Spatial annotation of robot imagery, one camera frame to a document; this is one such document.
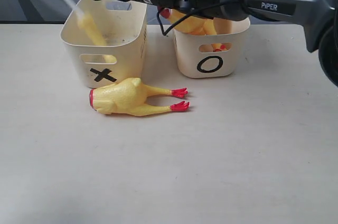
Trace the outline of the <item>large whole yellow rubber chicken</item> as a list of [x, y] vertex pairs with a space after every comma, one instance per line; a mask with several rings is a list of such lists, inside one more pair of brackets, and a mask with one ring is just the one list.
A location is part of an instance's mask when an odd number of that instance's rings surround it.
[[[174, 24], [176, 21], [180, 20], [185, 16], [185, 14], [174, 10], [165, 8], [160, 12], [160, 15], [167, 19], [171, 24]], [[185, 19], [183, 22], [175, 26], [174, 28], [181, 32], [191, 35], [205, 35], [205, 31], [203, 29], [205, 23], [205, 19], [191, 16]]]

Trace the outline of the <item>cream bin marked O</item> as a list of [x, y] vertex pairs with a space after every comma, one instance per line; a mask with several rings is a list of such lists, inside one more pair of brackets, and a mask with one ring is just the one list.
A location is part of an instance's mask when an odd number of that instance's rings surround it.
[[[234, 72], [242, 55], [250, 19], [232, 21], [230, 34], [191, 35], [177, 30], [175, 52], [180, 72], [189, 78], [224, 77]], [[200, 52], [203, 44], [225, 43], [231, 47], [220, 52]]]

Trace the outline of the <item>small whole yellow rubber chicken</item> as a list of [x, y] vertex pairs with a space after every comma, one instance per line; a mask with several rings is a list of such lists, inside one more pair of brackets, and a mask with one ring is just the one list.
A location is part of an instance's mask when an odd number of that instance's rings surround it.
[[[230, 34], [232, 31], [232, 21], [220, 18], [207, 19], [201, 29], [197, 30], [195, 35], [218, 35]], [[199, 47], [200, 52], [220, 52], [230, 48], [230, 44], [212, 43], [203, 44]]]

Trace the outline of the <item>cream bin marked X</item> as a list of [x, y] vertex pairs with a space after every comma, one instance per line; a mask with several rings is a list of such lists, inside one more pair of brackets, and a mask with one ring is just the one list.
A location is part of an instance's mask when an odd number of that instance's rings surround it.
[[130, 77], [140, 77], [146, 57], [146, 4], [117, 0], [79, 0], [78, 6], [92, 15], [107, 41], [93, 45], [71, 12], [60, 37], [82, 83], [99, 88]]

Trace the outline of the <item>severed chicken head with tube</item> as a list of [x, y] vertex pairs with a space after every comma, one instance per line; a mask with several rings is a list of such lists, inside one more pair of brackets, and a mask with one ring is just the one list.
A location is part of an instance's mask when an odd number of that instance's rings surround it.
[[74, 0], [63, 0], [75, 13], [77, 16], [77, 25], [79, 29], [83, 30], [87, 37], [92, 41], [96, 46], [106, 46], [107, 41], [101, 34], [101, 31], [98, 29], [92, 15], [90, 13], [84, 12]]

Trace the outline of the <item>headless yellow chicken body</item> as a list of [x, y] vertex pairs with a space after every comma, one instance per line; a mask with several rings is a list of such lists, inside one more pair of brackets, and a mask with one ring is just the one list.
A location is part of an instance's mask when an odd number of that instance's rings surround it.
[[127, 78], [119, 83], [90, 90], [89, 102], [92, 109], [104, 115], [128, 114], [140, 117], [187, 111], [190, 103], [186, 101], [169, 106], [152, 106], [146, 103], [147, 98], [152, 96], [184, 98], [187, 94], [186, 88], [153, 87], [143, 83], [141, 78]]

